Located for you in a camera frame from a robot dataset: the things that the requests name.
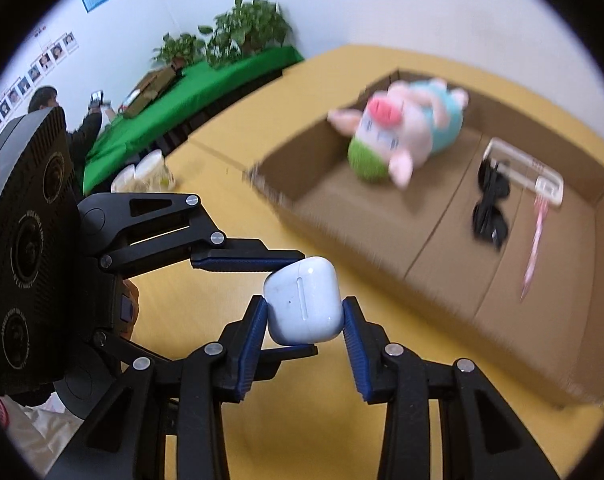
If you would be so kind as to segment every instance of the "white wall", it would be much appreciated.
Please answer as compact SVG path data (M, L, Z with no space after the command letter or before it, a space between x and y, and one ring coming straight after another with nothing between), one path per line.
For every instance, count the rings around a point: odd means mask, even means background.
M194 32L233 0L166 0ZM518 82L604 137L604 79L587 51L541 0L277 0L301 53L345 43L405 48Z
M119 105L151 68L152 50L162 44L162 36L178 32L164 0L109 0L89 13L82 0L61 0L41 24L52 41L72 31L79 43L78 50L37 84L58 90L69 129L79 126L96 90L104 90L105 98ZM0 78L0 96L41 51L37 39L25 40ZM12 117L27 112L31 95Z

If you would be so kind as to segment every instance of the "green plush hair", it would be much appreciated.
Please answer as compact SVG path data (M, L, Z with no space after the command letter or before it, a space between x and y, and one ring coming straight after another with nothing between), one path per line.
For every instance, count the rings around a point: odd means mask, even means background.
M348 159L351 168L362 180L375 181L388 177L387 164L360 140L351 139Z

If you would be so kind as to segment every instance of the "white plastic frame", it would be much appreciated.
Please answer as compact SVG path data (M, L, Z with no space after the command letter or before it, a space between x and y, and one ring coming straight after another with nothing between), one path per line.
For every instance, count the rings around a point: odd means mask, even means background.
M488 143L484 152L484 160L490 158L491 165L496 167L499 173L503 174L509 180L517 182L520 186L530 189L537 195L544 197L551 205L559 207L564 198L564 179L557 171L552 170L539 160L528 155L515 146L504 142L497 137L493 137ZM535 180L531 180L526 175L522 175L507 164L498 164L504 160L517 160L523 165L531 168L538 173Z

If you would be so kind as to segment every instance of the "dark jacket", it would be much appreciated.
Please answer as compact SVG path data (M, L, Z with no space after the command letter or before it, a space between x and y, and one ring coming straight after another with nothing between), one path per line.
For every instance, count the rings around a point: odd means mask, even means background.
M95 144L95 139L98 138L101 127L102 113L95 112L88 114L76 131L73 133L66 133L68 152L69 155L71 155L71 162L73 162L73 168L76 171L76 180L80 185L80 192L84 183L86 155L88 155L93 144Z

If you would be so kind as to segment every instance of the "white fabric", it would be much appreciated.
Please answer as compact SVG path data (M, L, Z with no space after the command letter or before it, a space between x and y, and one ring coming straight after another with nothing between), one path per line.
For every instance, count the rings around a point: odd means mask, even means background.
M82 424L82 419L66 411L57 394L36 408L19 405L1 397L9 415L6 432L26 462L44 478L66 444Z

